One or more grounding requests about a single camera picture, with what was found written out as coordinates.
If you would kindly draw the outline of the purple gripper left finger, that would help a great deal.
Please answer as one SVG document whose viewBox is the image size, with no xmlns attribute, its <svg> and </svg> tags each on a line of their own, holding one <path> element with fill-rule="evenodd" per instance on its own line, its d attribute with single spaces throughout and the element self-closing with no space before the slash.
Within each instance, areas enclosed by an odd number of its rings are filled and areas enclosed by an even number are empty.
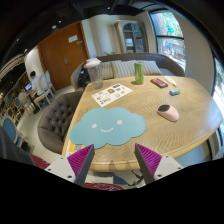
<svg viewBox="0 0 224 224">
<path fill-rule="evenodd" d="M 68 162 L 76 176 L 74 181 L 76 185 L 84 185 L 94 155 L 94 145 L 89 145 L 68 157 Z"/>
</svg>

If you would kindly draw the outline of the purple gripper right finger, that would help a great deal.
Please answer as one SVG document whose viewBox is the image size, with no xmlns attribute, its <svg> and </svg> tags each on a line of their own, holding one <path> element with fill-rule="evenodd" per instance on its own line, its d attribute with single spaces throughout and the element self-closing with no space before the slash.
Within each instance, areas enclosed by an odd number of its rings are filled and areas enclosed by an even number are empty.
<svg viewBox="0 0 224 224">
<path fill-rule="evenodd" d="M 140 171 L 142 172 L 145 183 L 149 184 L 154 182 L 154 174 L 162 159 L 162 156 L 140 144 L 135 144 L 134 153 L 139 163 Z"/>
</svg>

